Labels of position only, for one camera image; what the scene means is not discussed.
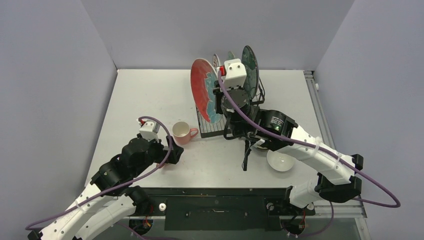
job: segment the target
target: white bowl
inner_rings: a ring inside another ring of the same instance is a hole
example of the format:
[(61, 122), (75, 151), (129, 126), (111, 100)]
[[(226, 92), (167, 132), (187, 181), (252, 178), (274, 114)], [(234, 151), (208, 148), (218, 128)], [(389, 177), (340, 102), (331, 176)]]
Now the white bowl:
[(279, 172), (286, 172), (295, 165), (296, 158), (284, 153), (269, 150), (266, 154), (268, 164)]

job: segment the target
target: gray wall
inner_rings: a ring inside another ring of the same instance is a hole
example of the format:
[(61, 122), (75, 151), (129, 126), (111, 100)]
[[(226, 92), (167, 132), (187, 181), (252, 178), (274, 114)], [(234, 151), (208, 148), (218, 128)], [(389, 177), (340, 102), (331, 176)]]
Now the gray wall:
[(118, 69), (187, 69), (250, 45), (262, 69), (315, 70), (353, 2), (82, 0)]
[(115, 77), (79, 0), (0, 2), (2, 239), (82, 190)]
[[(337, 148), (402, 203), (365, 204), (374, 240), (423, 239), (424, 1), (356, 0), (315, 77)], [(369, 182), (363, 198), (391, 203)]]

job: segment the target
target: robotic arm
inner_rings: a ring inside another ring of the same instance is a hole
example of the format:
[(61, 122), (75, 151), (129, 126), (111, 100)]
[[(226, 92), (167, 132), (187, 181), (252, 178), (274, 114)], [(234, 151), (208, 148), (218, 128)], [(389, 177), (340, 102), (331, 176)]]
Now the robotic arm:
[[(226, 61), (223, 66), (216, 69), (221, 71), (223, 86), (237, 107), (255, 124), (265, 130), (285, 136), (292, 140), (316, 145), (311, 149), (292, 142), (283, 141), (258, 131), (236, 111), (230, 101), (224, 96), (218, 82), (215, 83), (213, 93), (216, 97), (216, 112), (223, 114), (226, 125), (233, 137), (227, 137), (226, 128), (224, 137), (227, 140), (245, 138), (246, 153), (244, 154), (243, 170), (247, 170), (250, 146), (255, 146), (271, 151), (278, 151), (296, 158), (318, 172), (318, 183), (310, 180), (298, 186), (292, 186), (289, 191), (289, 203), (304, 208), (317, 200), (328, 200), (344, 203), (361, 193), (362, 181), (355, 176), (355, 172), (339, 162), (340, 159), (358, 170), (362, 170), (364, 159), (361, 155), (352, 156), (338, 153), (336, 150), (322, 143), (319, 137), (314, 138), (308, 134), (292, 118), (277, 110), (265, 110), (253, 105), (243, 89), (246, 80), (246, 69), (240, 59)], [(339, 156), (334, 159), (325, 152), (318, 151), (324, 148)]]
[[(79, 205), (102, 191), (133, 180), (150, 165), (158, 164), (164, 159), (168, 147), (163, 146), (158, 138), (159, 125), (142, 120), (140, 125), (137, 137), (122, 148), (121, 154), (99, 168), (91, 182), (68, 207), (77, 208), (57, 218), (41, 231), (33, 230), (28, 235), (29, 240), (91, 240), (118, 220), (136, 211), (144, 213), (148, 209), (151, 204), (149, 197), (139, 186), (117, 188), (87, 204)], [(177, 164), (183, 151), (182, 147), (172, 141), (171, 154), (166, 163)], [(117, 201), (98, 212), (107, 202), (118, 196)]]

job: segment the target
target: pink mug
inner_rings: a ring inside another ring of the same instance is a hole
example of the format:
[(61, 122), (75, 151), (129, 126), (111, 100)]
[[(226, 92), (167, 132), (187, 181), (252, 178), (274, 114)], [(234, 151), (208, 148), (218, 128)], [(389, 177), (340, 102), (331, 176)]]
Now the pink mug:
[(188, 144), (198, 133), (199, 130), (197, 128), (190, 128), (189, 124), (184, 121), (179, 121), (172, 127), (173, 139), (179, 145)]

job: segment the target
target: mug handle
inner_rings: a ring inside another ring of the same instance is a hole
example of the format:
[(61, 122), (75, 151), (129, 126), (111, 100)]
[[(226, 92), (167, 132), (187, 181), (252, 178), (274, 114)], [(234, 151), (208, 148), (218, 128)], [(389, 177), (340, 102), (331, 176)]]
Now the mug handle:
[(196, 137), (196, 135), (199, 133), (199, 129), (197, 128), (190, 128), (190, 138), (194, 138)]

